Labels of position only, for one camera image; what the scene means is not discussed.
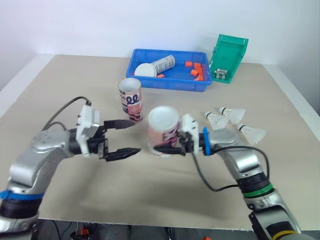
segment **yellow ring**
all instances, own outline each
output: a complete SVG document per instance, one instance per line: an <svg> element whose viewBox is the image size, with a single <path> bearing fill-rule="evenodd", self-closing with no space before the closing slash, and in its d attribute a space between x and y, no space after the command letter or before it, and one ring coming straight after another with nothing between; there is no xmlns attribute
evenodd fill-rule
<svg viewBox="0 0 320 240"><path fill-rule="evenodd" d="M292 231L292 230L280 231L272 237L272 240L277 240L283 235L296 234L296 233L297 233L296 231Z"/></svg>

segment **table surface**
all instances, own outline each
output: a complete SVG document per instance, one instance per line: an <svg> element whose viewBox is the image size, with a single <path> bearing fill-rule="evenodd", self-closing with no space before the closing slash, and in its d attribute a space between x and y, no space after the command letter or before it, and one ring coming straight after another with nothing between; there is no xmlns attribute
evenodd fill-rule
<svg viewBox="0 0 320 240"><path fill-rule="evenodd" d="M101 121L123 119L117 85L128 64L128 58L55 56L0 118L0 187L6 187L12 162L52 114L73 97L88 97L100 110ZM142 95L144 116L156 106L169 105L181 116L191 114L200 128L209 127L204 112L215 107L245 108L242 122L267 130L257 147L269 157L271 182L303 230L319 229L320 143L262 65L243 63L231 84L214 82L205 92L143 88ZM58 119L74 128L82 105L75 103ZM151 155L146 135L145 120L131 128L108 131L112 151L142 147L139 154L125 160L106 163L80 155L63 160L41 204L40 218L251 229L250 211L239 189L211 192L201 182L190 155ZM198 159L213 186L235 182L219 156L199 154Z"/></svg>

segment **white shuttlecock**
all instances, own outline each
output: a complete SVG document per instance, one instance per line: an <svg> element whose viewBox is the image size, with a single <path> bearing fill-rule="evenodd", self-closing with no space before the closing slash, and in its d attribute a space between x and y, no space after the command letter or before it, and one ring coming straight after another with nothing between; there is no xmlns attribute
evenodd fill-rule
<svg viewBox="0 0 320 240"><path fill-rule="evenodd" d="M239 108L239 109L231 109L226 107L220 107L219 112L222 115L225 115L229 118L230 122L233 124L238 124L240 120L244 117L246 110Z"/></svg>
<svg viewBox="0 0 320 240"><path fill-rule="evenodd" d="M246 140L251 146L259 143L267 133L267 131L264 129L249 127L242 123L238 124L236 129L238 129L245 136Z"/></svg>
<svg viewBox="0 0 320 240"><path fill-rule="evenodd" d="M216 115L207 111L204 117L209 121L212 130L223 129L229 122L229 118L223 115Z"/></svg>

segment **printed paper cup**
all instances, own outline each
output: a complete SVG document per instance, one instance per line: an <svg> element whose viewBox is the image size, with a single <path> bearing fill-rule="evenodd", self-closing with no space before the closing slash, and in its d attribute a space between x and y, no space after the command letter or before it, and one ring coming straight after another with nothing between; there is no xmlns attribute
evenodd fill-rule
<svg viewBox="0 0 320 240"><path fill-rule="evenodd" d="M128 77L119 82L118 88L126 119L136 123L141 122L143 119L141 82Z"/></svg>
<svg viewBox="0 0 320 240"><path fill-rule="evenodd" d="M178 140L179 113L170 106L157 106L148 115L148 147L151 153L170 156L154 150L157 145L174 147Z"/></svg>

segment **green plastic container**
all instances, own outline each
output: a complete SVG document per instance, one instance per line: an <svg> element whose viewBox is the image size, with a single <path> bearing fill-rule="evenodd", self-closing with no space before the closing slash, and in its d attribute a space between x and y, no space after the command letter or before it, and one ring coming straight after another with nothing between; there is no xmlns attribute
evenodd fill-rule
<svg viewBox="0 0 320 240"><path fill-rule="evenodd" d="M210 61L212 79L229 84L244 57L249 39L219 34Z"/></svg>

